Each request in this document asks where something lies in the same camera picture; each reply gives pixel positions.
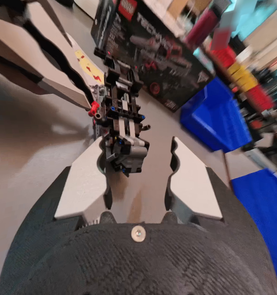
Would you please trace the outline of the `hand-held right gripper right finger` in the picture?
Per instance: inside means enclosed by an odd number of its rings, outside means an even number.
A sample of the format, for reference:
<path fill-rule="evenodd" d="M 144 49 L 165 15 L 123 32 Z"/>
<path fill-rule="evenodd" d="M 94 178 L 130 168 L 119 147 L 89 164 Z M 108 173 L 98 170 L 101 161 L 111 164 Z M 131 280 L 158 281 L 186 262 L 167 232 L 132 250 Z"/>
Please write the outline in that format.
<path fill-rule="evenodd" d="M 171 142 L 172 173 L 168 177 L 165 208 L 175 213 L 179 223 L 199 224 L 199 217 L 221 221 L 208 167 L 176 136 Z"/>

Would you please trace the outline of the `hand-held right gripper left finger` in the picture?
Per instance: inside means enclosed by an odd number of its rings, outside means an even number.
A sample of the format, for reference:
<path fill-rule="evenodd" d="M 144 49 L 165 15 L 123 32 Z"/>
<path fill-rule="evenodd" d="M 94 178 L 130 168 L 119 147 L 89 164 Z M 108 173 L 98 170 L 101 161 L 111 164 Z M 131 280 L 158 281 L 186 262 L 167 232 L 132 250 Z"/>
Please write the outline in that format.
<path fill-rule="evenodd" d="M 112 191 L 100 164 L 102 142 L 103 137 L 97 138 L 72 163 L 55 211 L 56 220 L 81 216 L 87 225 L 93 225 L 111 209 Z"/>

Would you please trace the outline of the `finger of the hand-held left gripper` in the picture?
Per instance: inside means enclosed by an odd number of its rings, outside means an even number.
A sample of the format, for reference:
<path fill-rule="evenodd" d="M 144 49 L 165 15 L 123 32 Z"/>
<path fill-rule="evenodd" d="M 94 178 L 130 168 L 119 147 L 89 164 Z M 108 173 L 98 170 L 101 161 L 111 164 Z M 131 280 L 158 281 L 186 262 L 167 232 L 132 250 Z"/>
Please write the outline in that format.
<path fill-rule="evenodd" d="M 65 69 L 59 70 L 44 55 L 30 33 L 0 19 L 0 57 L 40 79 L 37 85 L 48 94 L 57 95 L 85 110 L 91 109 L 91 91 L 84 81 L 78 61 L 73 67 L 64 57 Z"/>
<path fill-rule="evenodd" d="M 85 104 L 92 104 L 94 98 L 85 74 L 74 53 L 68 37 L 49 16 L 46 7 L 39 2 L 28 2 L 25 7 L 25 29 L 57 63 L 68 82 L 65 86 L 75 86 L 85 95 Z"/>

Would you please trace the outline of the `red toy connector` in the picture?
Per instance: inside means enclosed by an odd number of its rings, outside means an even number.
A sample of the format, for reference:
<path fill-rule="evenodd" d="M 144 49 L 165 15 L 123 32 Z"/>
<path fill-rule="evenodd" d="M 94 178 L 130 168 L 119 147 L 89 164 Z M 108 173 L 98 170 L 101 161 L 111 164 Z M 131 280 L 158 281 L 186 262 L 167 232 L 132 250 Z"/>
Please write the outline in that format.
<path fill-rule="evenodd" d="M 90 117 L 94 117 L 97 114 L 99 107 L 100 107 L 100 104 L 97 101 L 93 101 L 91 104 L 91 108 L 88 111 L 88 115 Z"/>

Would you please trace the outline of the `toy vehicle model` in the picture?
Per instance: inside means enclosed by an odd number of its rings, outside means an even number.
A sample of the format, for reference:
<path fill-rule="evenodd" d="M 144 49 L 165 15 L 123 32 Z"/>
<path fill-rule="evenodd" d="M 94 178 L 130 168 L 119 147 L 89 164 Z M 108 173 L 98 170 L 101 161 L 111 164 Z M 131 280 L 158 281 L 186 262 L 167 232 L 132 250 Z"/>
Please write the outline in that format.
<path fill-rule="evenodd" d="M 134 67 L 110 53 L 96 47 L 94 55 L 107 67 L 94 116 L 96 131 L 104 139 L 105 160 L 127 177 L 141 173 L 150 143 L 140 138 L 140 133 L 151 128 L 142 124 L 145 116 L 139 113 L 141 107 L 136 102 L 143 82 Z"/>

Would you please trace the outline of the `grey desk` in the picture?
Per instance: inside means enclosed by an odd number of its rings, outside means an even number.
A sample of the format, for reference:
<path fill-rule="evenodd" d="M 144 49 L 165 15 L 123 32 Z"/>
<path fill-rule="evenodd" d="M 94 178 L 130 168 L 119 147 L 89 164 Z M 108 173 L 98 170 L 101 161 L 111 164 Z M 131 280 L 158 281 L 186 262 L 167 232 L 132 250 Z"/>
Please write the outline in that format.
<path fill-rule="evenodd" d="M 204 227 L 225 229 L 225 241 L 259 279 L 267 294 L 277 294 L 273 263 L 255 223 L 232 193 L 225 157 L 211 152 L 144 90 L 138 104 L 151 130 L 142 138 L 150 150 L 140 174 L 129 178 L 109 170 L 113 214 L 118 222 L 158 223 L 165 214 L 166 182 L 171 173 L 171 141 L 178 137 L 224 183 L 217 196 L 225 224 L 200 218 Z M 11 243 L 26 215 L 61 172 L 92 143 L 92 121 L 85 110 L 54 95 L 37 95 L 0 73 L 0 275 Z"/>

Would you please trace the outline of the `instruction booklet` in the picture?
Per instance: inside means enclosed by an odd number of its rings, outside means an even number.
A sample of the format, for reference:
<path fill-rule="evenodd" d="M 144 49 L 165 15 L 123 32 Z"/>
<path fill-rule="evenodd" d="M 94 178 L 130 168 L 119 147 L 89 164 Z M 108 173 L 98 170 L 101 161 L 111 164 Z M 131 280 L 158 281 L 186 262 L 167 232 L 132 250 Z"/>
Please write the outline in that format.
<path fill-rule="evenodd" d="M 72 44 L 78 63 L 83 70 L 87 84 L 90 86 L 104 85 L 104 72 L 96 66 L 96 64 L 85 54 L 78 43 L 68 33 L 67 36 Z"/>

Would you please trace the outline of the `blue plastic bin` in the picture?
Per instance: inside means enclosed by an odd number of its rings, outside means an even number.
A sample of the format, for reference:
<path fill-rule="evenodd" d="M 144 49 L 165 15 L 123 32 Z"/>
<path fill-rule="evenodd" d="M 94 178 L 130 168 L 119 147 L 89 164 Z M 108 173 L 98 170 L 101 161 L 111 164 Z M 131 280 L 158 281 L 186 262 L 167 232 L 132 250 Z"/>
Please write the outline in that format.
<path fill-rule="evenodd" d="M 252 136 L 233 93 L 215 77 L 181 107 L 181 125 L 212 151 L 234 151 Z"/>
<path fill-rule="evenodd" d="M 263 169 L 232 179 L 231 183 L 262 234 L 277 275 L 277 176 Z"/>

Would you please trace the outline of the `dark toy set box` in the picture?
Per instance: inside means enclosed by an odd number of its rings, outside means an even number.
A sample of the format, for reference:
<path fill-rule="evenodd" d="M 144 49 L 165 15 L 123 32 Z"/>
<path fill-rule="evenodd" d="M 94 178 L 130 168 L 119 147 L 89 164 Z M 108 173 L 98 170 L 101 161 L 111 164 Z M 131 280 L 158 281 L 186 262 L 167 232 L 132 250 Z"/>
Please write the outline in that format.
<path fill-rule="evenodd" d="M 99 1 L 91 35 L 99 49 L 135 68 L 147 91 L 172 112 L 205 100 L 214 76 L 144 1 Z"/>

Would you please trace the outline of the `red plastic bin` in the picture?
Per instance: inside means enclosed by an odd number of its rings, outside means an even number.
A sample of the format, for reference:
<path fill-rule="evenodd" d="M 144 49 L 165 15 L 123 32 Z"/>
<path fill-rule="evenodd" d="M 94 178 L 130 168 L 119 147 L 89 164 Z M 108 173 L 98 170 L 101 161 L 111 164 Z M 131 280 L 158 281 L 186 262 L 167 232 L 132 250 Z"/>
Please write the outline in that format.
<path fill-rule="evenodd" d="M 266 94 L 262 86 L 259 84 L 246 91 L 245 95 L 259 113 L 262 113 L 265 110 L 273 109 L 274 107 L 272 98 Z"/>
<path fill-rule="evenodd" d="M 236 62 L 236 54 L 230 46 L 221 50 L 210 50 L 210 52 L 224 68 L 229 68 Z"/>

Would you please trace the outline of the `yellow plastic bin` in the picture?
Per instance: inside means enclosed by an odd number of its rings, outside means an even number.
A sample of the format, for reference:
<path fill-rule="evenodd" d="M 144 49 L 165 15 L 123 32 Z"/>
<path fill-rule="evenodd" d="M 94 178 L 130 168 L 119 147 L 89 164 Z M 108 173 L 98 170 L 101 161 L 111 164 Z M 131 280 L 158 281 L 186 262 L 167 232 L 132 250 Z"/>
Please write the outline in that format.
<path fill-rule="evenodd" d="M 259 84 L 255 76 L 245 66 L 237 62 L 232 64 L 227 72 L 242 92 L 247 92 Z"/>

